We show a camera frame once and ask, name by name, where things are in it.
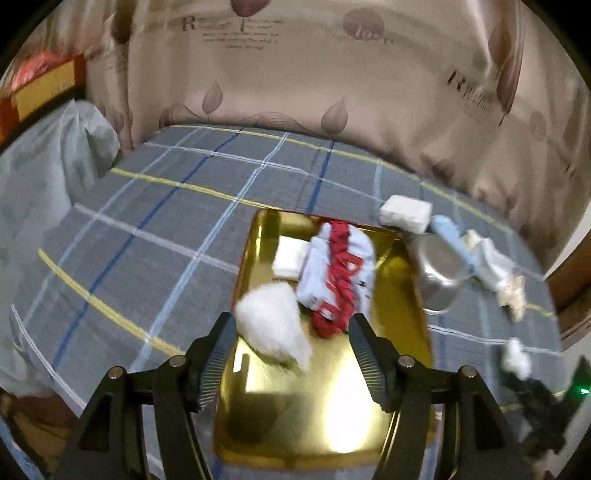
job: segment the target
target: gold tray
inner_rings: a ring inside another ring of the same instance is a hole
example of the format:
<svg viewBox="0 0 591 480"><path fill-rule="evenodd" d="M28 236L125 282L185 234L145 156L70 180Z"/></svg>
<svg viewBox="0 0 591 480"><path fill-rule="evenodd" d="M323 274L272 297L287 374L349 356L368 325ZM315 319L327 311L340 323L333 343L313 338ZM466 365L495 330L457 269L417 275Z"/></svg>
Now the gold tray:
<svg viewBox="0 0 591 480"><path fill-rule="evenodd" d="M310 240L327 220L260 210L246 241L234 302L273 280L271 263L280 235ZM371 238L378 259L372 326L399 353L431 367L414 270L400 234L356 226ZM379 459L392 414L372 401L348 336L319 339L310 334L309 318L310 311L302 307L313 349L306 374L267 362L239 338L222 378L215 421L215 449L223 460L304 469L345 468Z"/></svg>

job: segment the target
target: white tissue pack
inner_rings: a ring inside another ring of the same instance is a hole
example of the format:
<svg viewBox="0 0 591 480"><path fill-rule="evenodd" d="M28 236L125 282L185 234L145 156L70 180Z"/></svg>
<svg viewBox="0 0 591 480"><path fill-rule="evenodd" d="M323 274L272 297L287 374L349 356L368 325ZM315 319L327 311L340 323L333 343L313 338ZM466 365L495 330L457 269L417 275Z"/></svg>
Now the white tissue pack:
<svg viewBox="0 0 591 480"><path fill-rule="evenodd" d="M298 280L309 249L309 242L281 235L271 265L273 277L282 280Z"/></svg>
<svg viewBox="0 0 591 480"><path fill-rule="evenodd" d="M432 211L431 202L392 195L379 210L379 222L411 233L424 233L431 221Z"/></svg>

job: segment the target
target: plaid bedsheet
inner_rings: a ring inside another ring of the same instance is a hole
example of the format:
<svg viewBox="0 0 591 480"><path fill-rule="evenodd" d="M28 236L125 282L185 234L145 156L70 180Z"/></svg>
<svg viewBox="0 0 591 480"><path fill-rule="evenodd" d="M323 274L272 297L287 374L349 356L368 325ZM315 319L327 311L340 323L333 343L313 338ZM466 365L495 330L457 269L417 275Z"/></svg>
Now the plaid bedsheet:
<svg viewBox="0 0 591 480"><path fill-rule="evenodd" d="M521 339L533 376L555 392L562 374L554 307L522 239L474 200L392 166L366 151L297 134L235 127L169 127L121 161L51 231L15 301L12 321L31 361L80 413L112 365L155 368L207 333L230 308L252 215L262 207L378 225L392 194L428 200L433 213L489 236L526 277L528 309L513 325L494 295L468 281L451 311L427 316L435 366L474 365L516 431L521 416L499 382L502 345ZM153 412L145 408L148 458L164 478ZM214 411L196 419L218 478L300 478L222 465L211 443ZM436 448L427 449L431 478ZM374 466L313 472L370 478Z"/></svg>

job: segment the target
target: red rope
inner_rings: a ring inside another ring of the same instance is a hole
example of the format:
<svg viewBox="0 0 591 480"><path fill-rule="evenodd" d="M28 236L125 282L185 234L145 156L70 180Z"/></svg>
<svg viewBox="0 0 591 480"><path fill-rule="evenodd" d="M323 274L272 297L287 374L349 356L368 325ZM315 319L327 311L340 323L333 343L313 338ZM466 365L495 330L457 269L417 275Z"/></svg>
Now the red rope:
<svg viewBox="0 0 591 480"><path fill-rule="evenodd" d="M335 294L336 308L324 304L312 314L312 325L321 338L339 335L347 330L349 319L355 312L355 293L351 287L351 275L347 248L349 246L349 224L331 222L330 265L326 286ZM334 320L327 320L320 312L326 308L333 313Z"/></svg>

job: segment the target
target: stainless steel pot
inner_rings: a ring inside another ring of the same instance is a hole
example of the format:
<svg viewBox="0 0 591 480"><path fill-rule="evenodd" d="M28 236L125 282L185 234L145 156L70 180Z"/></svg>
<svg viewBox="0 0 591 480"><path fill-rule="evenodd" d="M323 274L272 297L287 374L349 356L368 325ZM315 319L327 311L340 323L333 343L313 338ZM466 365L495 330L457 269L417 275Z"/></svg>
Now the stainless steel pot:
<svg viewBox="0 0 591 480"><path fill-rule="evenodd" d="M413 236L410 251L417 264L417 290L423 300L423 310L432 315L447 313L468 278L466 264L434 233Z"/></svg>

